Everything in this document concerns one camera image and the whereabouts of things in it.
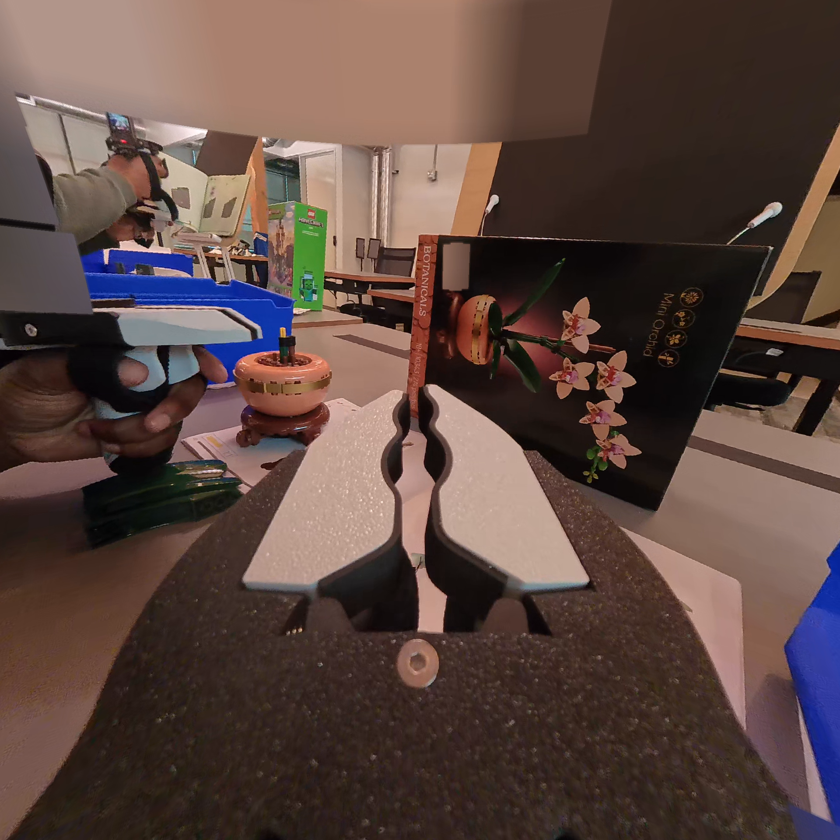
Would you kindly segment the small black board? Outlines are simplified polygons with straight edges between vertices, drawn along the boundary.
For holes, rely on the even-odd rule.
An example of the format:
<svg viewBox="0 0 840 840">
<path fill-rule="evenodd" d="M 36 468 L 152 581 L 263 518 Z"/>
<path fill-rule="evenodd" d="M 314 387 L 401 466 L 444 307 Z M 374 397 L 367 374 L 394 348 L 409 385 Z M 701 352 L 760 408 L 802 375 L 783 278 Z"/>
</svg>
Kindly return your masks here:
<svg viewBox="0 0 840 840">
<path fill-rule="evenodd" d="M 195 167 L 207 176 L 247 174 L 255 149 L 262 148 L 259 136 L 208 130 Z"/>
</svg>

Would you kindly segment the grey desk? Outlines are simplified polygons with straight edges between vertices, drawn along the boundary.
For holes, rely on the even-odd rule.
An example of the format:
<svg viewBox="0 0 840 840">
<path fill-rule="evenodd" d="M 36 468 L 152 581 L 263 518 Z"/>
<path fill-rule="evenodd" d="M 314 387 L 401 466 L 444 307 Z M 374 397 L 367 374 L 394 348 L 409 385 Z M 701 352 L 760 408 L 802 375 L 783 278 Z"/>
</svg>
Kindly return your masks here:
<svg viewBox="0 0 840 840">
<path fill-rule="evenodd" d="M 100 457 L 2 474 L 2 838 L 75 746 L 155 587 L 206 524 L 90 550 L 81 489 Z M 823 816 L 783 646 L 838 542 L 838 443 L 704 412 L 657 511 L 588 489 L 603 514 L 738 581 L 745 725 L 795 805 Z"/>
</svg>

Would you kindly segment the large black board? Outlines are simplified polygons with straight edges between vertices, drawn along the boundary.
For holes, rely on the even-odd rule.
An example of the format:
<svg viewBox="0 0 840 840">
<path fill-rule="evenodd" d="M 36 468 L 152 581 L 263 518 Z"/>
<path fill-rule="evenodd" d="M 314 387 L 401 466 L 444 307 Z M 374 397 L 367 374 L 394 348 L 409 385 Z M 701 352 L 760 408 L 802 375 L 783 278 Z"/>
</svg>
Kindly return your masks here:
<svg viewBox="0 0 840 840">
<path fill-rule="evenodd" d="M 792 272 L 838 169 L 838 1 L 618 1 L 588 132 L 504 143 L 496 236 L 772 247 Z"/>
</svg>

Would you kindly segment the large blue plastic bin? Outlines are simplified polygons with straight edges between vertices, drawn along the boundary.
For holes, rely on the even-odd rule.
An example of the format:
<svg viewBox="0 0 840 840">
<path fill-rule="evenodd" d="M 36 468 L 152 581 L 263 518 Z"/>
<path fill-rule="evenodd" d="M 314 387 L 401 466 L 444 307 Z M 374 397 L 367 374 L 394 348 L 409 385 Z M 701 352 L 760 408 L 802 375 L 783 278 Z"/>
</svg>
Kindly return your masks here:
<svg viewBox="0 0 840 840">
<path fill-rule="evenodd" d="M 257 352 L 278 350 L 278 339 L 283 329 L 287 335 L 293 334 L 293 306 L 290 299 L 237 280 L 228 285 L 220 285 L 207 278 L 98 273 L 86 273 L 86 279 L 91 299 L 131 298 L 172 305 L 226 307 L 256 322 L 263 333 L 260 340 L 206 345 L 228 372 L 224 384 L 211 384 L 215 389 L 234 385 L 234 368 L 241 358 Z"/>
</svg>

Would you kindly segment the white instruction booklet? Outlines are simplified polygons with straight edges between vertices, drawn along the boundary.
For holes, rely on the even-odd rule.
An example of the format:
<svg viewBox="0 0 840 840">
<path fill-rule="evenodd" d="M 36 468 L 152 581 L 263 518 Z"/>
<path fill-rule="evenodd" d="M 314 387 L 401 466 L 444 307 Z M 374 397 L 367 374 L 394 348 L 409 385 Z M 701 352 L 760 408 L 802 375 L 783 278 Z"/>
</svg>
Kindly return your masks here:
<svg viewBox="0 0 840 840">
<path fill-rule="evenodd" d="M 268 474 L 273 465 L 303 446 L 285 439 L 267 439 L 255 447 L 241 448 L 230 427 L 184 437 L 181 441 L 197 459 L 220 459 L 247 488 Z M 403 474 L 397 482 L 402 496 L 403 537 L 406 552 L 424 552 L 421 516 L 428 510 L 432 479 L 424 465 L 425 440 L 412 431 L 403 444 Z M 625 534 L 647 556 L 680 600 L 717 670 L 740 723 L 746 725 L 744 687 L 742 588 L 730 576 L 692 560 L 664 545 L 625 529 Z"/>
</svg>

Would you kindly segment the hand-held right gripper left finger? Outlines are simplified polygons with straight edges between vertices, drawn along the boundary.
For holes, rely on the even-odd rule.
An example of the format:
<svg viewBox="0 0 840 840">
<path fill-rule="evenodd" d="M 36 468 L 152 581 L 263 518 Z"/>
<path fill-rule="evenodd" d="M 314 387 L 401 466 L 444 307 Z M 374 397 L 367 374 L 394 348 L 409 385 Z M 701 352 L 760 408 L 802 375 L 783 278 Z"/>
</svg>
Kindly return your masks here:
<svg viewBox="0 0 840 840">
<path fill-rule="evenodd" d="M 255 592 L 338 601 L 349 616 L 389 602 L 413 567 L 403 546 L 407 394 L 390 391 L 308 448 L 242 578 Z"/>
</svg>

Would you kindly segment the person's left hand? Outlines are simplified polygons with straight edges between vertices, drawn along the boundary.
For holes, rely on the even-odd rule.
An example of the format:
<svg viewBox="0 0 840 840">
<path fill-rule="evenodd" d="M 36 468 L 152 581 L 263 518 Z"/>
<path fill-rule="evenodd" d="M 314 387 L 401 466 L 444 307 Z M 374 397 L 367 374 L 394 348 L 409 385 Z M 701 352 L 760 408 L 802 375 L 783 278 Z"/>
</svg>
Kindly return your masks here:
<svg viewBox="0 0 840 840">
<path fill-rule="evenodd" d="M 105 455 L 143 459 L 174 447 L 182 421 L 201 401 L 206 381 L 227 372 L 204 347 L 194 347 L 199 372 L 173 385 L 147 414 L 97 419 L 71 382 L 66 351 L 25 353 L 1 373 L 1 470 Z"/>
</svg>

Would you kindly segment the black orchid picture box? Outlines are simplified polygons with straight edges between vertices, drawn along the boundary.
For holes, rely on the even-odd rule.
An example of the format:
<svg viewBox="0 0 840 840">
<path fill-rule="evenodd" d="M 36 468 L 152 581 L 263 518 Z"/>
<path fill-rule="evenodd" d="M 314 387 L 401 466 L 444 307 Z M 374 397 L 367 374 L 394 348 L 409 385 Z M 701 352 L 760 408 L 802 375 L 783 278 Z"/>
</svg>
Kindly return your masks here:
<svg viewBox="0 0 840 840">
<path fill-rule="evenodd" d="M 407 390 L 438 385 L 561 474 L 660 506 L 770 249 L 430 235 Z"/>
</svg>

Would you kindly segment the open book on stand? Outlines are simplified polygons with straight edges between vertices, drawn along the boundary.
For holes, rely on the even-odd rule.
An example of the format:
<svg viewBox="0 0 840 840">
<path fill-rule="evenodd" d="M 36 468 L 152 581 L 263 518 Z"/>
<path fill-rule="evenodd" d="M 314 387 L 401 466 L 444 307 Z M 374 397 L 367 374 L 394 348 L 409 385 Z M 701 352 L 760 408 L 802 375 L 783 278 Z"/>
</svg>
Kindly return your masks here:
<svg viewBox="0 0 840 840">
<path fill-rule="evenodd" d="M 170 244 L 193 250 L 203 277 L 210 277 L 206 248 L 218 248 L 228 284 L 235 279 L 228 249 L 238 242 L 250 175 L 206 175 L 169 154 L 165 159 L 169 174 L 162 185 L 178 213 L 168 228 Z"/>
</svg>

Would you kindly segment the blue plastic bin corner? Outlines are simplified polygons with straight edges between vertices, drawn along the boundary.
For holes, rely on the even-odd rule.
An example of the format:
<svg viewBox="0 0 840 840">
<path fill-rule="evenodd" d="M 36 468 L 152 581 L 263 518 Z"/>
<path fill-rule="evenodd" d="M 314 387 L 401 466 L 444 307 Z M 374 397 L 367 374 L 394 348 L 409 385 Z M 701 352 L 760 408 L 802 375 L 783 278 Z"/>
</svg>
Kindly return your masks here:
<svg viewBox="0 0 840 840">
<path fill-rule="evenodd" d="M 839 548 L 784 645 L 805 762 L 808 804 L 793 806 L 799 838 L 839 838 Z"/>
</svg>

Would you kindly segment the brown top desk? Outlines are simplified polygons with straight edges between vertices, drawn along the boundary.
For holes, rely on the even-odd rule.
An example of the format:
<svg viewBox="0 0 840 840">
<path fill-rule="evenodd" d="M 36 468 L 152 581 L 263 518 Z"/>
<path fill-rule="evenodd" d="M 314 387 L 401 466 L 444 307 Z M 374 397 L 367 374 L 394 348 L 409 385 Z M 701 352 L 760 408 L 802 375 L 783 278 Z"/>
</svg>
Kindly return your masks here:
<svg viewBox="0 0 840 840">
<path fill-rule="evenodd" d="M 339 303 L 364 303 L 369 298 L 396 301 L 403 305 L 413 304 L 415 282 L 411 277 L 325 269 L 324 288 Z"/>
<path fill-rule="evenodd" d="M 742 320 L 732 351 L 762 352 L 771 369 L 813 379 L 816 388 L 793 425 L 796 434 L 812 436 L 839 388 L 839 329 L 804 324 Z"/>
</svg>

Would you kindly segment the dark green toy leaf piece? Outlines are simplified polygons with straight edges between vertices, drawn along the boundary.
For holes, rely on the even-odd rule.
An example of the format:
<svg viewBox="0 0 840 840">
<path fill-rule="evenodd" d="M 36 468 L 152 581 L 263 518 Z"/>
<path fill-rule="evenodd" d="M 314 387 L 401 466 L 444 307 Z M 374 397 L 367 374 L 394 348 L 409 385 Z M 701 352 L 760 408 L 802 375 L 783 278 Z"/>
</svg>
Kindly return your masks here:
<svg viewBox="0 0 840 840">
<path fill-rule="evenodd" d="M 233 476 L 157 476 L 133 479 L 115 476 L 84 486 L 83 508 L 90 518 L 115 516 L 162 502 L 178 501 L 195 494 L 238 490 Z"/>
<path fill-rule="evenodd" d="M 219 459 L 177 461 L 163 468 L 167 480 L 215 480 L 226 477 L 228 466 Z"/>
<path fill-rule="evenodd" d="M 90 518 L 84 532 L 88 544 L 96 548 L 172 524 L 199 522 L 231 508 L 242 496 L 238 491 L 196 493 L 110 516 Z"/>
</svg>

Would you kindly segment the shallow blue plastic bin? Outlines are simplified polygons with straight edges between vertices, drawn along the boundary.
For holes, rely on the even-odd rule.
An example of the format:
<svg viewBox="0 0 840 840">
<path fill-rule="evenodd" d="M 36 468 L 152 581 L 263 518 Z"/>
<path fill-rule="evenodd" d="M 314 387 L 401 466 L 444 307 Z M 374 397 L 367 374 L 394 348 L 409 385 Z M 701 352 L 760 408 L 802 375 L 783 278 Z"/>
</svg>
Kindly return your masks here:
<svg viewBox="0 0 840 840">
<path fill-rule="evenodd" d="M 194 277 L 194 263 L 191 256 L 145 249 L 97 250 L 83 255 L 81 264 L 88 274 Z"/>
</svg>

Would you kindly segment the green toy set box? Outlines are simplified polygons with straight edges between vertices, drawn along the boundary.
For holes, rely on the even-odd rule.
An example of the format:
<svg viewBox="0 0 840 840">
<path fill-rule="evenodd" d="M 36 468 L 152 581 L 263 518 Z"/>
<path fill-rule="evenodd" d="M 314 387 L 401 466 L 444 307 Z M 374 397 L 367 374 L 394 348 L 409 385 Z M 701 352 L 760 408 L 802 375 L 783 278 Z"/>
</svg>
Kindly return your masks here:
<svg viewBox="0 0 840 840">
<path fill-rule="evenodd" d="M 295 308 L 322 310 L 329 216 L 300 202 L 268 206 L 267 289 Z"/>
</svg>

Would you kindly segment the curved wooden board stand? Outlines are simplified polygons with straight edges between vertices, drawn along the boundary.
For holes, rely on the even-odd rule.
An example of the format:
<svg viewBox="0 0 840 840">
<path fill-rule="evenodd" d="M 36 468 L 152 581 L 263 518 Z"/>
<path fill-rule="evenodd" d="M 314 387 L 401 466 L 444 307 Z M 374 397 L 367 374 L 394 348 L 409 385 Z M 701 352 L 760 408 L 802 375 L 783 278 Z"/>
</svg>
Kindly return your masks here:
<svg viewBox="0 0 840 840">
<path fill-rule="evenodd" d="M 470 146 L 455 219 L 451 227 L 452 235 L 474 235 L 480 231 L 500 152 L 501 143 L 473 143 Z M 787 274 L 795 268 L 802 252 L 806 250 L 824 204 L 830 200 L 828 193 L 833 177 L 838 174 L 838 164 L 839 132 L 836 131 L 816 170 L 803 204 L 793 219 L 791 231 L 778 252 L 777 261 L 763 291 L 751 299 L 749 309 L 771 297 L 781 287 Z"/>
</svg>

